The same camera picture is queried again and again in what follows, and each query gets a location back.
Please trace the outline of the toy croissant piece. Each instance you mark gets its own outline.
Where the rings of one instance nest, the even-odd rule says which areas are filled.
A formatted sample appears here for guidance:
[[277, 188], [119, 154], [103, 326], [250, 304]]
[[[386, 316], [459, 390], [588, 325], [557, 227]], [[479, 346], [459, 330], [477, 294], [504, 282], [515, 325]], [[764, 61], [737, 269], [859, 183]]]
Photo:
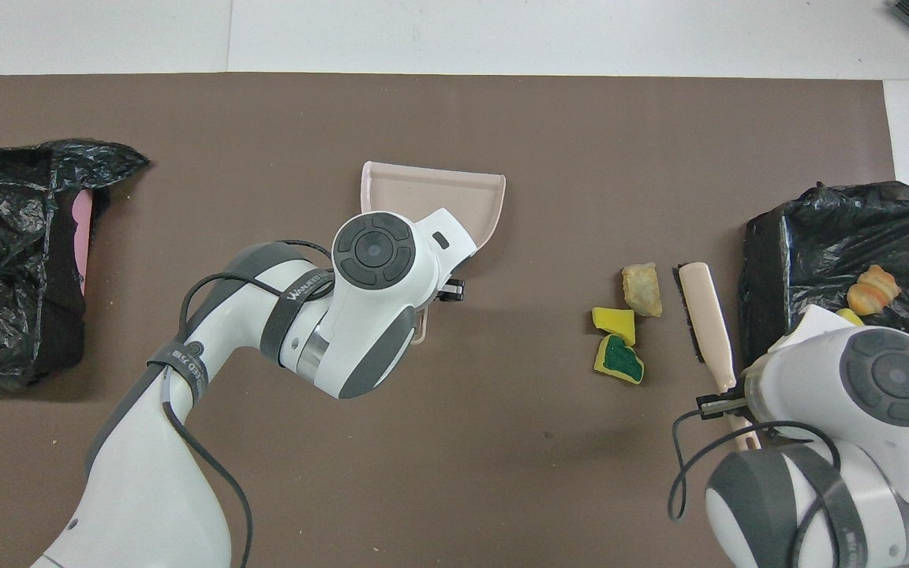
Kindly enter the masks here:
[[858, 316], [881, 314], [901, 294], [896, 278], [874, 263], [847, 291], [847, 306]]

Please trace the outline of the green and yellow sponge piece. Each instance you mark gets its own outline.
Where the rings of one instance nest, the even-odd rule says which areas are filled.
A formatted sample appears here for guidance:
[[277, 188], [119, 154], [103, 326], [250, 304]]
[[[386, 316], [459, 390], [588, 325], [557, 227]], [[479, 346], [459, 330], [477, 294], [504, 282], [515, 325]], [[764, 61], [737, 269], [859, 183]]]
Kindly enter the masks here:
[[607, 334], [601, 339], [593, 370], [634, 385], [641, 385], [645, 378], [645, 363], [617, 334]]

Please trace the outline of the bin fully wrapped black bag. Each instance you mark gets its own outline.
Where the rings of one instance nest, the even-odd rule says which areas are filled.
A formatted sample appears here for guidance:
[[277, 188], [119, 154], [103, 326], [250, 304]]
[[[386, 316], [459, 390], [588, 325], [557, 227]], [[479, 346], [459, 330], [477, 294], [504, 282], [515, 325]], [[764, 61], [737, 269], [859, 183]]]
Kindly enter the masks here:
[[900, 294], [868, 326], [909, 334], [909, 185], [819, 184], [746, 224], [737, 285], [742, 364], [789, 334], [804, 308], [847, 307], [849, 287], [873, 265]]

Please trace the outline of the brown table mat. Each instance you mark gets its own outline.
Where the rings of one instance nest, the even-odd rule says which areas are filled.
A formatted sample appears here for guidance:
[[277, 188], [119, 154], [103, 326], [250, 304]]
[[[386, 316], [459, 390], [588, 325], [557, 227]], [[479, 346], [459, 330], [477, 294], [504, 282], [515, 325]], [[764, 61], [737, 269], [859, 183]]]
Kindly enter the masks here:
[[[703, 504], [725, 449], [666, 511], [671, 423], [714, 385], [671, 269], [709, 263], [736, 328], [748, 220], [896, 177], [879, 80], [0, 77], [0, 147], [70, 137], [151, 165], [98, 223], [82, 362], [0, 391], [0, 568], [71, 520], [188, 288], [256, 242], [329, 245], [368, 161], [503, 175], [502, 215], [374, 392], [336, 402], [251, 349], [214, 379], [187, 425], [249, 497], [248, 568], [730, 568]], [[634, 385], [594, 371], [591, 310], [631, 309], [621, 270], [652, 262]]]

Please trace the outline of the beige hand brush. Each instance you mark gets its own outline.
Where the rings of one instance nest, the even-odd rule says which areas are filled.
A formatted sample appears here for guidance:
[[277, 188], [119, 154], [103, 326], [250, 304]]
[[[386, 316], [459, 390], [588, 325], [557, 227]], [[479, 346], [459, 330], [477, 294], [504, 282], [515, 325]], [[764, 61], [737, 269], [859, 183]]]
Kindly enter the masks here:
[[735, 360], [712, 274], [707, 263], [680, 263], [674, 269], [682, 294], [695, 353], [706, 364], [716, 392], [725, 394], [737, 385]]

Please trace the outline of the small square yellow sponge piece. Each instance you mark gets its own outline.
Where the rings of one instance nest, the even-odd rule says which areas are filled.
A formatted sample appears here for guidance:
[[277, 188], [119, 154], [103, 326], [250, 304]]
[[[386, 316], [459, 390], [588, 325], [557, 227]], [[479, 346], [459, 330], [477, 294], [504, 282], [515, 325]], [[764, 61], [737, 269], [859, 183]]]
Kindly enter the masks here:
[[617, 335], [625, 346], [636, 345], [636, 314], [631, 309], [593, 307], [591, 310], [595, 328], [606, 334]]

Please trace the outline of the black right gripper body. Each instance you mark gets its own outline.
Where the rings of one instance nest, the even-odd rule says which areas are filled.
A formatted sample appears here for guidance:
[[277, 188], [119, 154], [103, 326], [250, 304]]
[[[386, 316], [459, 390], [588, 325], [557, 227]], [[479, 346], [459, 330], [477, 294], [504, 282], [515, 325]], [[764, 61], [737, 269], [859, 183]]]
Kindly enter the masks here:
[[700, 418], [718, 418], [722, 416], [752, 417], [753, 411], [748, 406], [746, 397], [735, 392], [707, 394], [699, 397]]

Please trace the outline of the pale bread chunk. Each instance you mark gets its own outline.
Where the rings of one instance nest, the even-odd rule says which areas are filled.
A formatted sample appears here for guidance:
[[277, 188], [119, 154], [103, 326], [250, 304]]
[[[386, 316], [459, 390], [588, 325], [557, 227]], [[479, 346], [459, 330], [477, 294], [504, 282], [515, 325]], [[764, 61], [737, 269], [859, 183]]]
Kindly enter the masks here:
[[644, 317], [661, 317], [659, 277], [657, 264], [632, 263], [621, 270], [624, 301], [637, 314]]

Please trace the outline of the pink bin with black bag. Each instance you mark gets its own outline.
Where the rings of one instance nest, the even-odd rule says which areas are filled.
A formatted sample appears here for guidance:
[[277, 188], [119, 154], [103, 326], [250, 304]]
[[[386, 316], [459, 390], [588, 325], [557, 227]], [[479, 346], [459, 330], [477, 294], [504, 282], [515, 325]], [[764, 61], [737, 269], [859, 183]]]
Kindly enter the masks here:
[[0, 148], [0, 388], [22, 391], [82, 360], [85, 294], [73, 215], [89, 191], [147, 168], [129, 145], [86, 139]]

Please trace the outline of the beige plastic dustpan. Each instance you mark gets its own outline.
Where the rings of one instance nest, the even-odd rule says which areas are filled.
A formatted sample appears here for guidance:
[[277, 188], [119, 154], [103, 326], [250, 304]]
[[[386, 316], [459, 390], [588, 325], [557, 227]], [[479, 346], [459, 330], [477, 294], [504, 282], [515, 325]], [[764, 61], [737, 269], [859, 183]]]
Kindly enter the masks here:
[[445, 208], [482, 249], [499, 222], [506, 184], [503, 175], [368, 161], [361, 170], [361, 212], [387, 210], [418, 222]]

